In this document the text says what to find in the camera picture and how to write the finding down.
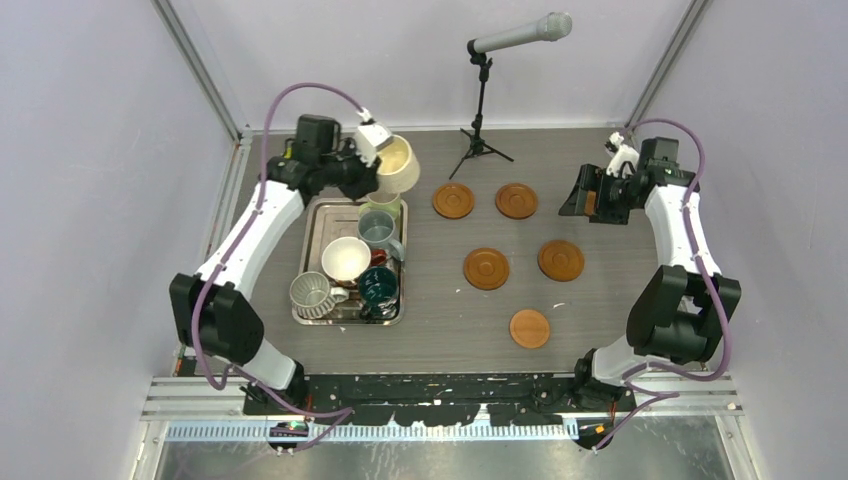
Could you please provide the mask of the brown ridged wooden coaster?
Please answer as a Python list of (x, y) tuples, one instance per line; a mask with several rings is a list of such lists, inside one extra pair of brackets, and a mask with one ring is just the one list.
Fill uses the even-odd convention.
[(582, 274), (585, 257), (575, 244), (565, 240), (551, 240), (540, 248), (537, 264), (549, 279), (569, 282)]
[(502, 186), (495, 195), (498, 211), (507, 218), (522, 220), (531, 217), (539, 206), (535, 191), (523, 183)]
[(588, 190), (584, 202), (584, 215), (591, 217), (595, 214), (596, 191)]
[(509, 278), (509, 260), (494, 248), (478, 248), (465, 257), (463, 274), (471, 286), (480, 290), (495, 290), (502, 287)]
[(473, 211), (475, 197), (471, 189), (464, 184), (446, 183), (434, 192), (432, 206), (443, 218), (461, 219)]

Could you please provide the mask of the light wooden coaster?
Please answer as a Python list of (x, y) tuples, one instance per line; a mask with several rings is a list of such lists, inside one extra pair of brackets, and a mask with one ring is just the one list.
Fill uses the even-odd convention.
[(550, 338), (550, 323), (539, 311), (524, 309), (516, 312), (509, 322), (509, 332), (513, 341), (527, 349), (544, 346)]

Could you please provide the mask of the silver metal tray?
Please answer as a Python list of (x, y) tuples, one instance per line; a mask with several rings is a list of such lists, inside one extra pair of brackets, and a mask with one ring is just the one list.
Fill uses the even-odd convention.
[(398, 279), (398, 296), (395, 305), (376, 318), (363, 318), (363, 301), (355, 282), (338, 282), (327, 273), (322, 263), (324, 251), (335, 240), (355, 237), (358, 233), (359, 217), (366, 212), (359, 202), (342, 198), (322, 198), (307, 208), (306, 233), (303, 242), (300, 273), (316, 271), (323, 274), (332, 287), (343, 287), (349, 292), (347, 300), (336, 304), (333, 310), (316, 319), (301, 316), (292, 311), (293, 318), (301, 325), (309, 326), (392, 326), (404, 315), (405, 264), (395, 258), (389, 249), (376, 255), (377, 264), (391, 270)]

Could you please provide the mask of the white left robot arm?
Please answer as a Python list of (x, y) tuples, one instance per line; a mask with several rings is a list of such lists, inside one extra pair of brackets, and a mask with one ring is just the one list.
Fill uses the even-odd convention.
[(175, 275), (169, 295), (179, 341), (230, 363), (280, 412), (298, 412), (307, 398), (303, 365), (265, 338), (249, 298), (259, 273), (288, 227), (326, 187), (357, 200), (378, 188), (379, 152), (393, 135), (372, 118), (343, 137), (329, 117), (303, 115), (281, 154), (265, 160), (254, 193), (223, 243), (195, 273)]

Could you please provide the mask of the cream mug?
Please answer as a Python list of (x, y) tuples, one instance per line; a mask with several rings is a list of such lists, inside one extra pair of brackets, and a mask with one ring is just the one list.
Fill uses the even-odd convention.
[(378, 191), (388, 194), (403, 194), (411, 190), (419, 180), (421, 167), (410, 143), (395, 135), (391, 143), (378, 152), (380, 165), (377, 169)]

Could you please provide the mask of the silver microphone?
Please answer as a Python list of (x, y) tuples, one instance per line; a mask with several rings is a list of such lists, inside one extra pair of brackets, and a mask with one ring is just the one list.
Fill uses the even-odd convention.
[(470, 55), (482, 55), (539, 41), (555, 42), (569, 35), (572, 27), (570, 14), (551, 12), (529, 24), (469, 40), (466, 47)]

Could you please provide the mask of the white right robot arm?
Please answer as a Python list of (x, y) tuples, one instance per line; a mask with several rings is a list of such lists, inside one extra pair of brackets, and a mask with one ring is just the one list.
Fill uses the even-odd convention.
[(607, 166), (584, 164), (558, 213), (592, 223), (625, 225), (632, 211), (649, 219), (658, 267), (632, 306), (626, 332), (590, 350), (575, 365), (573, 403), (584, 410), (610, 407), (628, 380), (660, 369), (710, 360), (740, 299), (738, 281), (724, 276), (707, 247), (695, 173), (677, 161), (678, 141), (645, 140), (640, 149), (619, 133), (605, 148)]

